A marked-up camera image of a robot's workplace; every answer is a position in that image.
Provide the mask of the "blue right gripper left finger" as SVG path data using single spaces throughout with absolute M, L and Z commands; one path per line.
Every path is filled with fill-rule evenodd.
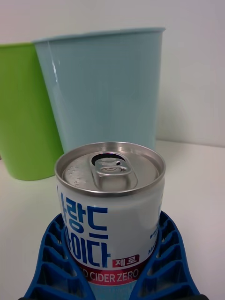
M 35 273 L 23 299 L 94 299 L 87 280 L 66 247 L 61 214 L 51 221 L 43 235 Z

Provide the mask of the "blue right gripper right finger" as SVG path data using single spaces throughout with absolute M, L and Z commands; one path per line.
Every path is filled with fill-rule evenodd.
M 139 276 L 131 300 L 207 300 L 189 271 L 181 234 L 164 212 L 159 219 L 157 244 Z

